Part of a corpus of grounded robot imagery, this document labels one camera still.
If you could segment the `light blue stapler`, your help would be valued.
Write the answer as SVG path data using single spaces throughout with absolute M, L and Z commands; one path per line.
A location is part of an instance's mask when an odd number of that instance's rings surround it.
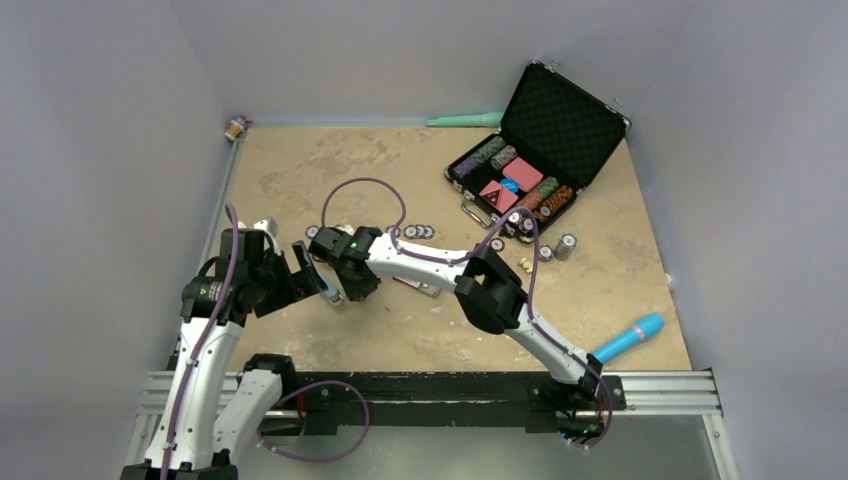
M 327 302 L 334 307 L 342 305 L 344 302 L 343 295 L 336 284 L 323 272 L 319 271 L 318 275 L 326 285 L 326 289 L 323 291 L 322 295 Z

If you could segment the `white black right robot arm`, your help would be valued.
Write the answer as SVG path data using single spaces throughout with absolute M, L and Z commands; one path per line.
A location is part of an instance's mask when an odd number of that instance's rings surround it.
M 488 246 L 444 250 L 399 240 L 376 227 L 359 227 L 352 235 L 321 227 L 308 252 L 336 272 L 351 301 L 364 300 L 384 277 L 449 292 L 471 325 L 508 336 L 546 367 L 569 404 L 584 407 L 600 394 L 602 363 L 542 316 L 519 276 Z

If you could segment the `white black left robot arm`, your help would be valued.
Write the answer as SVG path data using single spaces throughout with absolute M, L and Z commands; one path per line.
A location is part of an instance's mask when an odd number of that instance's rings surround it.
M 300 269 L 289 269 L 276 232 L 270 218 L 224 230 L 214 274 L 201 272 L 183 289 L 180 349 L 164 411 L 145 454 L 122 478 L 235 479 L 266 412 L 297 399 L 293 360 L 256 354 L 232 398 L 221 402 L 248 315 L 268 315 L 326 289 L 301 241 L 292 245 Z

